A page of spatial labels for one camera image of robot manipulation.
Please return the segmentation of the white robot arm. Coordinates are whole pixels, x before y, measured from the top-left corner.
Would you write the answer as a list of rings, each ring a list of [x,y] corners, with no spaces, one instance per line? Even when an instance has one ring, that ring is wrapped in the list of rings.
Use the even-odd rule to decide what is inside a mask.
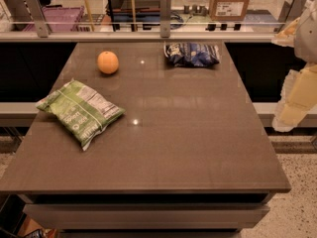
[[[273,129],[289,132],[317,105],[317,0],[309,2],[301,16],[271,42],[294,48],[295,55],[306,62],[303,69],[291,69],[285,77],[274,111]]]

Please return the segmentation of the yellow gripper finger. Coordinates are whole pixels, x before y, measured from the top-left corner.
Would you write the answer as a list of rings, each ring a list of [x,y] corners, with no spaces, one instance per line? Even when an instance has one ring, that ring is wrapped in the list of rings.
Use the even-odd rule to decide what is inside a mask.
[[[272,128],[289,132],[296,128],[317,105],[317,64],[309,62],[303,69],[291,69],[286,76],[277,102]]]

